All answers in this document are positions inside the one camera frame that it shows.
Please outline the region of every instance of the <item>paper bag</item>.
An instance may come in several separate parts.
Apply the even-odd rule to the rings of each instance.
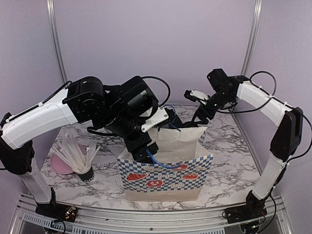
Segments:
[[[149,135],[159,150],[158,164],[133,161],[125,149],[117,158],[127,198],[133,201],[196,200],[208,175],[213,155],[202,146],[206,127],[150,129]]]

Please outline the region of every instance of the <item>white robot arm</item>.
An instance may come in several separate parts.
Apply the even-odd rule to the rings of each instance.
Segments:
[[[152,163],[146,150],[156,154],[147,131],[167,120],[169,113],[158,106],[158,100],[143,78],[136,76],[122,85],[107,86],[95,77],[68,82],[48,99],[1,122],[0,159],[5,168],[18,175],[38,205],[37,213],[62,216],[66,206],[56,203],[55,192],[45,183],[34,158],[32,139],[55,128],[91,120],[91,133],[106,128],[122,137],[134,160]]]
[[[271,153],[267,165],[258,183],[248,194],[246,205],[225,210],[229,223],[259,217],[260,212],[266,214],[264,202],[281,180],[287,161],[300,144],[303,112],[300,108],[293,108],[286,102],[269,95],[245,76],[228,77],[222,69],[214,69],[207,78],[216,93],[209,97],[199,91],[187,90],[184,96],[191,101],[198,101],[200,106],[192,121],[184,124],[188,126],[196,126],[198,123],[207,124],[209,119],[214,118],[216,112],[222,113],[220,110],[225,109],[226,104],[236,104],[236,98],[239,98],[255,107],[253,111],[261,111],[278,127],[271,141]]]

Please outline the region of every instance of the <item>marble table surface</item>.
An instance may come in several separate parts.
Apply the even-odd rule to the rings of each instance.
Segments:
[[[191,120],[196,106],[175,106],[183,122]],[[103,137],[87,132],[90,122],[63,127],[56,140],[72,133],[82,145],[95,139],[100,151],[93,161],[95,179],[82,182],[76,174],[59,175],[50,167],[50,151],[41,173],[57,194],[57,200],[89,207],[124,210],[182,210],[207,208],[244,202],[260,175],[249,149],[231,115],[217,113],[209,122],[204,146],[214,159],[197,201],[189,202],[133,202],[126,198],[119,175],[117,156],[125,145],[119,137]]]

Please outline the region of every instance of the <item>black cable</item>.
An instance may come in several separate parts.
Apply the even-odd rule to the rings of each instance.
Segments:
[[[216,110],[216,112],[218,113],[223,113],[223,114],[243,114],[243,113],[249,113],[249,112],[254,112],[254,111],[258,111],[260,109],[262,109],[266,104],[268,104],[270,101],[272,100],[272,97],[269,98],[269,100],[267,100],[263,105],[255,108],[255,109],[251,109],[251,110],[246,110],[246,111],[233,111],[233,112],[224,112],[224,111],[219,111]]]
[[[273,222],[273,220],[275,219],[275,216],[276,216],[276,210],[277,210],[276,202],[275,202],[274,198],[272,197],[272,195],[270,195],[269,197],[272,199],[272,201],[274,203],[274,214],[273,214],[272,219],[269,221],[269,223],[262,230],[258,231],[258,234],[262,233],[265,229],[267,229],[267,227]]]
[[[163,106],[163,105],[168,101],[168,99],[169,99],[169,97],[170,97],[170,94],[171,94],[171,89],[170,89],[169,84],[168,84],[166,81],[164,81],[163,79],[159,78],[159,77],[145,76],[145,77],[142,77],[142,79],[157,79],[157,80],[163,82],[163,83],[167,86],[167,89],[168,89],[167,97],[166,97],[166,99],[159,105],[159,106]]]
[[[260,73],[268,74],[268,75],[270,75],[270,76],[273,78],[273,80],[274,80],[274,90],[273,90],[272,96],[275,95],[276,89],[277,89],[277,82],[276,82],[275,76],[273,76],[270,72],[267,72],[267,71],[258,71],[258,72],[253,73],[252,76],[249,78],[250,83],[251,83],[253,86],[259,88],[261,91],[265,92],[267,95],[270,96],[270,95],[271,95],[270,93],[268,93],[268,92],[265,91],[264,89],[260,88],[259,86],[257,86],[257,85],[256,85],[255,83],[253,83],[253,81],[252,81],[252,78],[253,78],[255,75],[260,74]],[[269,100],[267,100],[263,105],[261,105],[261,106],[255,108],[255,109],[246,110],[246,111],[235,111],[235,112],[223,112],[223,111],[216,110],[216,112],[223,113],[223,114],[242,114],[242,113],[250,113],[250,112],[258,111],[258,110],[260,110],[261,108],[263,108],[266,104],[268,104],[268,103],[272,100],[272,98],[273,98],[273,97],[269,98]]]
[[[255,72],[255,73],[253,73],[252,76],[249,78],[250,83],[251,83],[253,86],[259,88],[259,86],[257,86],[255,83],[253,83],[252,78],[253,78],[255,75],[260,74],[260,73],[268,74],[268,75],[270,75],[270,76],[273,78],[273,80],[274,80],[274,90],[273,90],[273,94],[272,94],[272,95],[274,95],[274,94],[276,93],[276,89],[277,89],[277,81],[276,81],[275,76],[273,76],[272,73],[267,72],[267,71],[258,71],[258,72]],[[268,93],[266,90],[264,90],[264,89],[262,89],[262,88],[261,88],[261,91],[265,92],[267,95],[270,95],[270,93]]]
[[[89,133],[96,134],[96,135],[99,135],[99,136],[104,136],[104,137],[117,137],[118,136],[115,133],[101,133],[101,132],[97,132],[97,131],[95,131],[93,129],[93,127],[87,127],[87,131]]]
[[[53,98],[59,91],[61,91],[64,87],[66,87],[68,84],[71,84],[71,81],[68,81],[64,83],[61,87],[59,87],[54,93],[52,93],[49,97],[47,97],[42,103],[45,104],[48,100]]]
[[[72,83],[72,82],[71,82],[71,81],[68,81],[68,82],[66,82],[65,84],[63,84],[63,85],[62,85],[61,87],[59,87],[54,93],[52,93],[48,98],[46,98],[42,103],[45,104],[48,100],[50,100],[51,98],[53,98],[59,91],[61,91],[64,87],[66,87],[66,86],[67,86],[68,84],[70,84],[70,83]],[[22,116],[22,115],[24,115],[24,114],[26,114],[26,113],[28,113],[28,112],[30,112],[30,111],[32,111],[32,110],[38,108],[38,107],[39,107],[38,104],[35,105],[35,106],[32,106],[32,107],[28,108],[27,110],[25,110],[25,111],[19,113],[18,115],[14,116],[13,118],[11,118],[10,121],[13,121],[13,120],[17,119],[18,117],[20,117],[20,116]],[[5,121],[5,120],[2,121],[2,122],[0,123],[0,125],[2,125],[2,124],[6,124],[6,121]]]
[[[309,119],[308,119],[303,113],[299,112],[299,114],[308,122],[308,124],[309,124],[309,126],[310,126],[310,128],[311,128],[311,133],[312,133],[312,124],[311,124],[311,122],[309,121]],[[309,145],[308,149],[307,149],[303,154],[290,158],[290,159],[287,161],[287,163],[290,162],[291,160],[294,160],[294,159],[303,157],[304,155],[306,155],[306,154],[310,151],[311,147],[312,147],[312,137],[311,137],[311,142],[310,142],[310,145]]]
[[[61,223],[63,224],[63,226],[64,226],[64,230],[63,230],[62,234],[65,234],[65,233],[66,233],[66,225],[65,225],[64,220],[62,220],[62,219],[61,219],[59,216],[57,216],[57,215],[54,215],[53,217],[56,218],[56,220],[54,220],[54,221],[51,223],[51,227],[52,227],[52,224],[53,224],[53,223],[55,223],[55,222],[61,222]]]

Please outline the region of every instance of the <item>blue checkered pattern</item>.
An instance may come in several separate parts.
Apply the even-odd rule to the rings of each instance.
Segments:
[[[203,135],[201,135],[201,137],[198,139],[198,142],[202,146],[204,145],[205,137],[206,137],[206,131],[204,131]]]
[[[158,164],[146,164],[124,159],[118,159],[119,170],[123,185],[126,190],[137,192],[155,192],[155,191],[181,191],[200,188],[208,175],[212,163],[213,156],[207,155],[193,160],[182,162],[187,165],[184,171],[175,171],[174,169],[166,169]],[[176,163],[165,163],[166,166],[173,167]],[[142,179],[128,181],[128,175],[143,174],[147,175]],[[197,174],[194,180],[183,179],[184,175]],[[149,181],[161,180],[159,187],[149,187]]]

